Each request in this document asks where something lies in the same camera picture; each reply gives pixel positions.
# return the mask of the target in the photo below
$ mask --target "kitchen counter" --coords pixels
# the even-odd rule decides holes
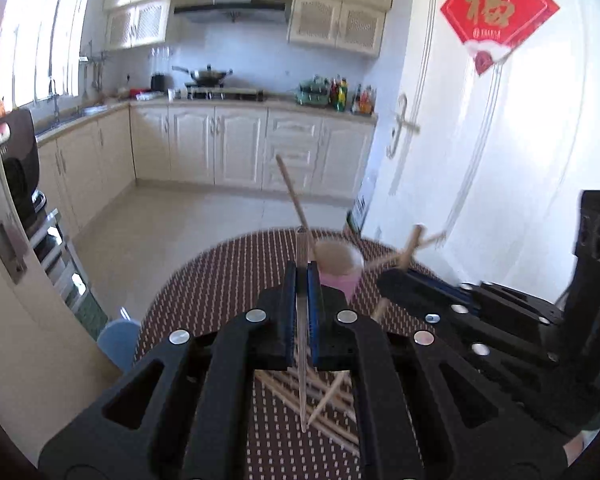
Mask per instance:
[[[116,111],[123,110],[125,108],[133,107],[231,107],[231,108],[267,108],[270,110],[285,110],[289,112],[305,113],[311,116],[324,117],[330,119],[338,119],[343,121],[351,121],[359,124],[371,124],[375,125],[378,122],[378,116],[373,114],[371,116],[354,115],[350,112],[337,112],[332,108],[321,108],[312,106],[301,106],[295,102],[293,98],[284,96],[283,94],[274,94],[267,97],[263,102],[253,101],[222,101],[222,100],[188,100],[180,99],[175,101],[169,101],[166,97],[159,99],[152,99],[150,101],[124,101],[117,104],[113,104],[107,107],[107,110],[93,114],[90,116],[81,117],[75,121],[71,121],[44,132],[43,134],[36,136],[36,143],[38,146],[56,140],[58,137],[63,136],[80,126],[101,119],[107,115],[110,115]]]

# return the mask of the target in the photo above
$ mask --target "brown tablecloth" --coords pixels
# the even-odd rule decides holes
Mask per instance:
[[[365,261],[392,249],[349,234],[314,230],[315,237],[344,238],[357,245]],[[261,231],[229,240],[200,254],[178,270],[162,288],[148,314],[136,349],[136,360],[179,328],[199,336],[220,329],[232,317],[253,308],[261,290],[282,282],[285,265],[296,254],[296,230]],[[413,266],[429,271],[419,264]],[[380,270],[366,272],[351,302],[353,310],[370,315],[380,299]],[[405,310],[392,306],[382,326],[409,334],[426,328]],[[349,419],[327,410],[337,424]],[[349,428],[356,431],[355,425]],[[249,480],[357,480],[358,459],[317,430],[302,434],[299,419],[281,400],[255,380],[245,478]]]

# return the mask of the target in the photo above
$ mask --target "cup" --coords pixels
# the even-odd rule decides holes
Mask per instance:
[[[350,303],[365,268],[360,250],[343,240],[322,239],[315,242],[314,257],[320,283],[341,290]]]

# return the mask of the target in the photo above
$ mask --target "drawer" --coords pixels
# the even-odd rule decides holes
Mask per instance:
[[[318,143],[289,144],[277,139],[267,139],[265,164],[276,165],[276,155],[280,155],[288,168],[301,168],[312,173],[318,155]]]
[[[287,168],[287,171],[296,193],[309,193],[311,191],[311,182],[314,174],[313,170]],[[286,191],[286,184],[277,164],[267,164],[264,167],[262,189]]]
[[[320,139],[322,118],[292,112],[269,112],[267,139],[315,141]]]

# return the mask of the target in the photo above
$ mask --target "stove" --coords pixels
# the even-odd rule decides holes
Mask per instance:
[[[264,101],[264,91],[253,88],[202,88],[187,85],[187,99],[209,101]]]

